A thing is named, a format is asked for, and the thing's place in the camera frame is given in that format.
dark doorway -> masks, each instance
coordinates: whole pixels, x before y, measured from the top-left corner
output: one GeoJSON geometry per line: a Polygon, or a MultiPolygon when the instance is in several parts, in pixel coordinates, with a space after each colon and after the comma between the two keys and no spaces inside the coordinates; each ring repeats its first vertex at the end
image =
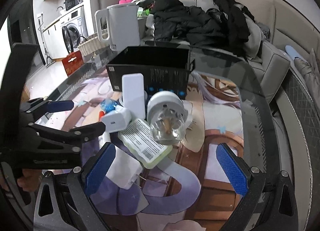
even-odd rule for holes
{"type": "MultiPolygon", "coordinates": [[[[14,3],[8,18],[8,34],[11,46],[15,42],[39,45],[33,16],[33,0],[17,0],[14,3]]],[[[39,46],[28,77],[31,77],[43,65],[45,61],[39,46]]]]}

white sticker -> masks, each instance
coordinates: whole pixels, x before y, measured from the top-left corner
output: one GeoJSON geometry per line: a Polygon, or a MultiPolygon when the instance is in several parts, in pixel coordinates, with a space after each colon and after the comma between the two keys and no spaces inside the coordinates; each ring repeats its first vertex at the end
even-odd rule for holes
{"type": "Polygon", "coordinates": [[[121,132],[124,142],[137,151],[147,163],[153,162],[160,156],[167,146],[153,140],[150,135],[150,127],[141,119],[129,124],[126,130],[121,132]]]}

anime tablecloth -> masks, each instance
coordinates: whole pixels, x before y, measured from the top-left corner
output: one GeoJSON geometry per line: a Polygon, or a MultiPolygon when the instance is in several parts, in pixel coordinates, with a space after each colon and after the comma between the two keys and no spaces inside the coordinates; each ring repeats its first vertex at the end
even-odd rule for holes
{"type": "MultiPolygon", "coordinates": [[[[53,114],[46,126],[68,131],[95,123],[100,102],[105,98],[118,100],[120,95],[113,92],[105,70],[83,82],[69,97],[75,103],[72,111],[53,114]]],[[[235,84],[193,72],[183,103],[193,116],[192,129],[155,168],[142,172],[146,181],[137,180],[137,185],[124,190],[105,177],[91,196],[108,225],[122,231],[219,230],[236,208],[240,197],[215,156],[217,145],[225,142],[243,157],[243,126],[235,84]]],[[[116,133],[111,134],[111,141],[133,156],[116,133]]],[[[83,163],[98,150],[97,140],[84,144],[83,163]]]]}

faucet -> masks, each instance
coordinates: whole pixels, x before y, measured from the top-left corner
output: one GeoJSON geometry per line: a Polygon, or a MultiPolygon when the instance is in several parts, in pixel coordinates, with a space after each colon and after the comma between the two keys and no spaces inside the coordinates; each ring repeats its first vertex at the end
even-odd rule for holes
{"type": "Polygon", "coordinates": [[[59,9],[60,7],[62,8],[62,10],[64,9],[62,6],[59,6],[59,7],[57,8],[57,11],[58,11],[58,9],[59,9]]]}

white round device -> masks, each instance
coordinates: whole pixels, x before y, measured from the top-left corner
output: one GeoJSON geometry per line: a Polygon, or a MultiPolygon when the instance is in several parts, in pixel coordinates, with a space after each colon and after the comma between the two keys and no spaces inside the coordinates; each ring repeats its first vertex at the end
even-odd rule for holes
{"type": "Polygon", "coordinates": [[[162,145],[173,145],[185,134],[188,111],[181,99],[169,91],[154,94],[148,102],[147,121],[153,139],[162,145]]]}

